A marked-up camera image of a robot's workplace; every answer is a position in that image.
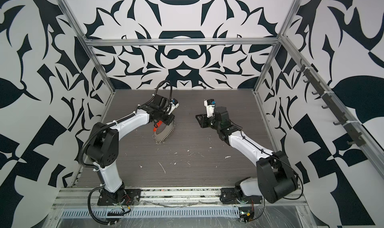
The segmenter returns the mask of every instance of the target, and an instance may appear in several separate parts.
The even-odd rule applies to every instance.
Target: wire
[[[300,197],[303,196],[303,193],[304,193],[303,181],[301,180],[301,178],[300,178],[300,176],[299,176],[298,174],[297,174],[297,177],[299,178],[300,183],[301,183],[301,194],[300,194],[300,196],[299,196],[299,197],[296,197],[296,198],[285,198],[285,197],[283,197],[283,199],[286,199],[286,200],[298,200],[298,199],[300,199]]]
[[[171,98],[172,98],[172,84],[171,84],[170,81],[167,81],[167,80],[165,80],[165,81],[161,81],[161,82],[157,85],[156,90],[155,90],[155,94],[154,94],[154,95],[156,95],[156,93],[157,93],[157,91],[159,90],[159,88],[160,88],[161,86],[163,86],[165,83],[169,83],[169,84],[170,84],[170,93],[169,93],[169,103],[170,103]],[[151,98],[149,101],[147,101],[147,102],[145,103],[145,105],[147,105],[149,102],[153,101],[154,97],[155,97],[155,96],[152,96],[152,98]],[[120,123],[120,122],[122,122],[122,121],[124,121],[124,120],[127,120],[127,119],[129,119],[129,118],[134,117],[134,116],[136,115],[137,109],[138,109],[139,107],[140,107],[140,106],[137,106],[135,112],[133,112],[132,114],[127,115],[126,117],[123,117],[123,118],[117,120],[116,122],[117,122],[117,123]],[[114,125],[116,125],[115,122],[113,122],[113,123],[111,123],[111,124],[109,124],[109,125],[104,125],[103,127],[101,127],[100,129],[98,129],[97,131],[95,131],[93,134],[91,134],[91,135],[89,136],[89,138],[87,139],[86,142],[84,142],[84,144],[83,144],[83,146],[82,146],[82,148],[81,148],[81,150],[80,150],[80,152],[79,152],[78,162],[79,162],[80,165],[82,165],[82,166],[84,166],[84,167],[94,168],[95,170],[98,170],[98,169],[99,169],[99,167],[97,167],[97,166],[94,165],[94,164],[86,164],[86,163],[84,162],[84,154],[85,154],[86,150],[88,149],[88,147],[89,147],[89,143],[91,142],[91,140],[93,140],[98,134],[102,133],[103,131],[105,131],[106,129],[108,129],[108,128],[114,126]]]
[[[102,224],[102,225],[110,225],[111,222],[108,222],[108,221],[102,221],[102,220],[99,220],[92,212],[92,209],[91,209],[91,196],[92,196],[92,193],[96,190],[101,190],[103,189],[104,186],[100,186],[100,187],[96,187],[94,188],[93,190],[91,190],[91,192],[89,193],[88,195],[88,202],[87,202],[87,205],[88,205],[88,211],[89,211],[89,214],[91,215],[91,217],[94,219],[94,221],[96,221],[97,223],[99,224]]]
[[[153,99],[155,98],[155,95],[157,94],[157,91],[159,90],[159,88],[160,87],[162,87],[164,84],[166,84],[166,83],[168,83],[169,85],[170,85],[170,91],[169,91],[169,102],[172,100],[172,83],[170,82],[170,81],[167,81],[167,80],[164,80],[164,81],[161,81],[158,85],[157,85],[157,87],[156,87],[156,89],[155,89],[155,93],[154,93],[154,95],[152,96],[152,98],[149,100],[149,101],[147,101],[144,105],[147,105],[147,104],[149,104],[151,101],[153,101]]]
[[[114,125],[116,125],[116,124],[111,123],[109,125],[104,125],[103,127],[101,127],[100,129],[98,129],[97,131],[95,131],[93,134],[91,134],[89,136],[89,138],[87,139],[86,142],[84,142],[83,147],[81,148],[81,150],[79,152],[78,162],[80,163],[80,165],[82,165],[84,167],[94,168],[96,170],[99,169],[96,165],[84,163],[84,153],[87,150],[87,148],[89,147],[89,143],[91,142],[92,139],[94,139],[98,134],[102,133],[103,131],[105,131],[106,129],[108,129]]]
[[[264,199],[264,205],[263,205],[263,210],[262,210],[262,212],[260,213],[260,215],[259,215],[259,216],[257,216],[256,218],[253,218],[252,220],[249,220],[248,222],[251,222],[251,221],[257,220],[258,218],[260,218],[260,216],[262,216],[262,215],[263,215],[263,213],[264,213],[264,210],[265,210],[265,197],[264,197],[264,196],[263,196],[263,199]]]
[[[241,126],[239,126],[239,125],[236,125],[236,126],[240,127],[240,135],[243,137],[244,140],[248,141],[250,144],[252,144],[254,147],[256,147],[261,153],[264,153],[264,154],[267,154],[267,155],[272,156],[272,154],[268,154],[268,153],[266,153],[263,149],[260,149],[260,148],[257,147],[255,144],[253,144],[252,142],[250,142],[249,140],[247,140],[247,139],[245,138],[245,136],[243,136],[243,134],[242,134],[243,127],[241,127]],[[287,199],[287,200],[298,200],[298,199],[300,199],[300,197],[302,197],[302,196],[303,196],[303,193],[304,193],[304,185],[303,185],[303,181],[301,180],[299,174],[298,174],[298,173],[297,173],[297,172],[296,172],[296,171],[295,171],[289,164],[285,163],[285,162],[282,161],[281,159],[279,159],[279,158],[277,158],[277,157],[273,157],[273,158],[276,159],[276,160],[281,161],[282,163],[286,164],[289,168],[291,168],[291,170],[292,170],[293,173],[299,178],[300,183],[301,183],[301,194],[300,194],[299,197],[296,197],[296,198],[285,198],[285,197],[283,197],[283,198],[284,198],[284,199]]]
[[[129,200],[127,200],[127,202],[125,203],[126,205],[128,205],[127,203],[131,200],[131,198],[129,197],[129,195],[125,195],[121,199],[124,199],[124,197],[128,197],[129,198]]]

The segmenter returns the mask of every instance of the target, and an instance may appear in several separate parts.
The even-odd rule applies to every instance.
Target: red wire
[[[127,203],[131,200],[131,198],[127,195],[127,197],[129,198],[129,200],[125,203],[127,205]]]
[[[124,199],[124,197],[128,197],[129,198],[129,200],[125,203],[127,205],[127,203],[131,200],[131,198],[128,195],[125,195],[125,196],[122,197],[122,199]]]

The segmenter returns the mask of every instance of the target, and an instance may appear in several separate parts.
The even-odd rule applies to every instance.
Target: metal vent grille
[[[98,217],[105,217],[111,208],[94,208],[93,213]],[[120,213],[121,210],[113,209],[112,213]],[[64,209],[61,218],[89,218],[87,208]],[[164,207],[164,208],[132,208],[125,218],[182,218],[182,217],[239,217],[237,207]]]

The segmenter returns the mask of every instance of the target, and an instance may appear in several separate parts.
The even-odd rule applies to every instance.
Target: black mounting plate
[[[246,202],[245,204],[251,204],[251,199],[255,204],[261,204],[263,197],[259,195],[253,195],[250,197],[244,197],[242,201]],[[224,205],[239,204],[239,201],[236,199],[235,188],[221,188],[221,200]]]
[[[137,201],[140,200],[141,189],[125,189],[125,193],[129,196],[129,198],[125,198],[125,201],[122,205],[131,205],[136,200]],[[97,205],[107,206],[107,205],[113,205],[114,203],[117,203],[116,199],[108,196],[107,192],[103,189],[100,193]]]

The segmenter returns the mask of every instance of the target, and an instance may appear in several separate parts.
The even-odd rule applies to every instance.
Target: metal rail
[[[277,38],[86,39],[87,46],[276,44]]]

